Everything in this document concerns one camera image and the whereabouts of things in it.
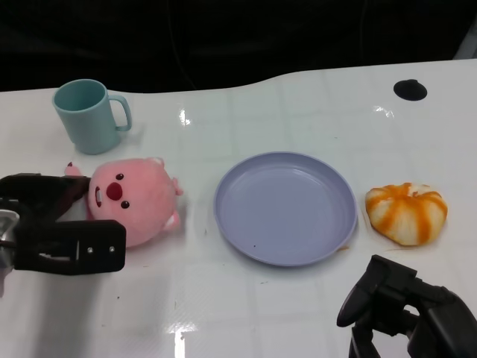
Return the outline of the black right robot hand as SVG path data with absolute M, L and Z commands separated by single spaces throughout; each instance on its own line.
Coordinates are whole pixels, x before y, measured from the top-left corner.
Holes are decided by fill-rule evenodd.
M 408 338 L 410 357 L 475 357 L 476 317 L 454 292 L 373 255 L 336 321 L 351 327 L 350 357 L 378 357 L 375 332 Z

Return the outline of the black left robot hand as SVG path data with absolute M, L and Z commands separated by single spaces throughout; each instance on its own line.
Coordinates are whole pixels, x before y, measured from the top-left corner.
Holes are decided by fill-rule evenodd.
M 16 174 L 1 179 L 1 266 L 59 275 L 124 268 L 126 230 L 115 220 L 63 221 L 88 177 Z

